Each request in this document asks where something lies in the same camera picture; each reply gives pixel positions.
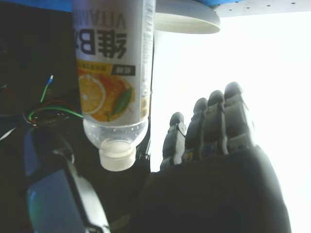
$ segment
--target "white bottle cap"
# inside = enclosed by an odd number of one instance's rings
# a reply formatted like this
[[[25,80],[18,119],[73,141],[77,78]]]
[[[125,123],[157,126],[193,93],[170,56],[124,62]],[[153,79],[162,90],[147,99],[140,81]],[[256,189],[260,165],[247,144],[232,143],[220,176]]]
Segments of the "white bottle cap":
[[[99,156],[103,168],[109,171],[123,171],[129,169],[135,162],[136,147],[126,141],[103,142],[99,149]]]

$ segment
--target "bright light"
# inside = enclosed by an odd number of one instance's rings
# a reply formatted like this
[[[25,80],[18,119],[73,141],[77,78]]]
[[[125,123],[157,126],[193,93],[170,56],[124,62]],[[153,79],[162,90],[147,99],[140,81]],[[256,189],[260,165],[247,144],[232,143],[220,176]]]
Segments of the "bright light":
[[[293,233],[310,233],[311,13],[222,19],[209,35],[157,32],[151,169],[158,171],[173,113],[188,125],[195,102],[237,81],[259,144],[279,178]]]

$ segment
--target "robotic hand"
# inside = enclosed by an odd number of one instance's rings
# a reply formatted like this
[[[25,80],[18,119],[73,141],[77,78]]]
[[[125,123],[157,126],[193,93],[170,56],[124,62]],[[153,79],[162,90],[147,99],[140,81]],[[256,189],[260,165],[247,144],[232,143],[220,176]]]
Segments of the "robotic hand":
[[[290,233],[240,86],[214,91],[193,112],[187,134],[181,113],[172,116],[161,170],[147,180],[129,232]]]

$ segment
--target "beverage bottle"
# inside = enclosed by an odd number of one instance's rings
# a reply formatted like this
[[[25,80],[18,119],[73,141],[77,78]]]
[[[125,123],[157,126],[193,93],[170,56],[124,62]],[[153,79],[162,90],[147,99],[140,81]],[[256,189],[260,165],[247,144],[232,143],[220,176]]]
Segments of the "beverage bottle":
[[[83,126],[102,166],[130,168],[148,129],[155,0],[73,0]]]

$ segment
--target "orange slice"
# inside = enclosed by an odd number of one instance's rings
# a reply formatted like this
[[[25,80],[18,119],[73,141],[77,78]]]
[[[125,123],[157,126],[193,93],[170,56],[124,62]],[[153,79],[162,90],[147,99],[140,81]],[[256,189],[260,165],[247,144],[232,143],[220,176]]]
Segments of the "orange slice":
[[[105,88],[102,83],[92,75],[79,77],[81,107],[84,114],[97,112],[105,100]]]

